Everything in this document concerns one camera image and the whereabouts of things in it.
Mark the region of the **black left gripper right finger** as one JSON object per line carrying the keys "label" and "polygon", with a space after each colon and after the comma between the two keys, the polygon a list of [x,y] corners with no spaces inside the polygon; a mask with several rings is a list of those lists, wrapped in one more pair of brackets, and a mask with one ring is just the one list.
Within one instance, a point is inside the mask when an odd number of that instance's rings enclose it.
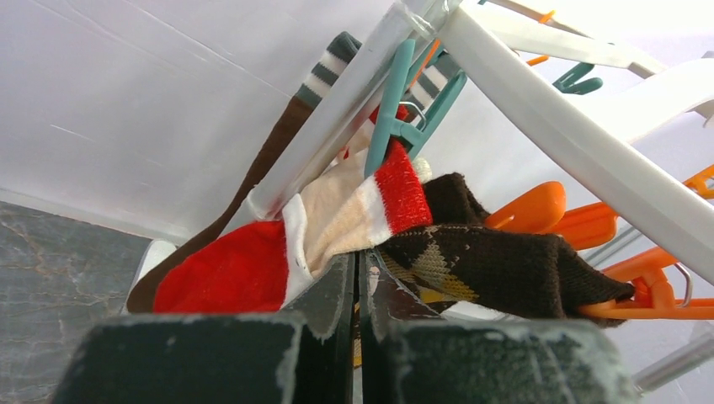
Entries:
{"label": "black left gripper right finger", "polygon": [[586,321],[448,320],[373,249],[359,255],[366,403],[636,403],[614,344]]}

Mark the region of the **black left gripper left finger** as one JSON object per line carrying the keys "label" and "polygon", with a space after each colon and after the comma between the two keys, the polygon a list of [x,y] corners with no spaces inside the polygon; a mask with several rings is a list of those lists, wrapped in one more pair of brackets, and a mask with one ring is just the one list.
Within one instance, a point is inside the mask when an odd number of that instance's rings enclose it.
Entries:
{"label": "black left gripper left finger", "polygon": [[99,323],[54,403],[349,403],[355,255],[269,314],[129,315]]}

